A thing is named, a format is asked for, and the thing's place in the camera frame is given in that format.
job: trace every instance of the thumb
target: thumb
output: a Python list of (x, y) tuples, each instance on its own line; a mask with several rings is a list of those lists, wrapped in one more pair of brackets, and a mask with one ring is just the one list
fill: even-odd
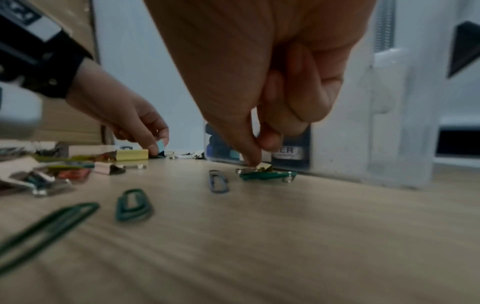
[(262, 161), (262, 150), (252, 130), (251, 114), (239, 122), (211, 123), (212, 127), (236, 151), (243, 155), (247, 166), (254, 167)]
[(159, 148), (157, 146), (157, 140), (151, 131), (140, 120), (140, 117), (129, 117), (121, 124), (121, 126), (125, 131), (132, 135), (135, 141), (138, 142), (142, 148), (148, 149), (150, 155), (158, 155)]

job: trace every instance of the green paper clip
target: green paper clip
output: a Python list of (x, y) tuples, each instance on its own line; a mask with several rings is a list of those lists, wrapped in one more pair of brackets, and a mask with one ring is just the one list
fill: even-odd
[[(136, 205), (129, 208), (128, 197), (131, 194), (135, 197)], [(132, 189), (125, 191), (118, 198), (115, 218), (119, 222), (142, 220), (150, 217), (153, 211), (154, 209), (145, 192), (141, 189)]]
[(239, 175), (243, 180), (270, 180), (283, 178), (284, 182), (292, 182), (297, 176), (296, 172), (249, 172)]
[(83, 203), (62, 208), (47, 215), (24, 231), (3, 241), (0, 244), (0, 260), (29, 239), (35, 239), (37, 235), (45, 234), (44, 237), (36, 241), (34, 246), (28, 247), (27, 250), (16, 257), (8, 258), (5, 263), (0, 263), (0, 276), (35, 258), (54, 242), (93, 215), (99, 208), (100, 205), (98, 203)]

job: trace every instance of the hand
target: hand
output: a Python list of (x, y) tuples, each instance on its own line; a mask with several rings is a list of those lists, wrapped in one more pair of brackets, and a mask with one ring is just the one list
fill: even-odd
[(95, 62), (81, 64), (66, 102), (110, 127), (120, 140), (138, 142), (158, 155), (157, 141), (169, 143), (169, 128), (155, 108)]
[[(331, 110), (375, 0), (146, 0), (205, 119), (249, 165)], [(260, 135), (251, 127), (258, 107)]]

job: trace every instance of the wooden surface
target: wooden surface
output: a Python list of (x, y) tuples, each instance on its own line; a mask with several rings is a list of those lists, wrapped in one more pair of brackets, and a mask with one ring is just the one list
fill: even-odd
[[(28, 1), (95, 55), (88, 0)], [(101, 144), (102, 134), (99, 122), (73, 109), (64, 100), (43, 98), (42, 120), (30, 140)]]
[[(220, 169), (230, 192), (210, 193)], [(244, 182), (235, 166), (155, 160), (93, 174), (49, 199), (0, 198), (0, 237), (80, 202), (101, 209), (0, 278), (2, 304), (479, 303), (480, 173), (444, 168), (424, 191), (299, 176)], [(123, 191), (156, 213), (114, 221)]]

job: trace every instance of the red object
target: red object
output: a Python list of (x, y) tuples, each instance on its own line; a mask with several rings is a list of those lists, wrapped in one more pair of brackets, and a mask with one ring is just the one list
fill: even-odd
[(67, 170), (62, 171), (58, 174), (59, 179), (70, 179), (76, 181), (85, 181), (91, 170), (90, 169), (79, 169), (79, 170)]

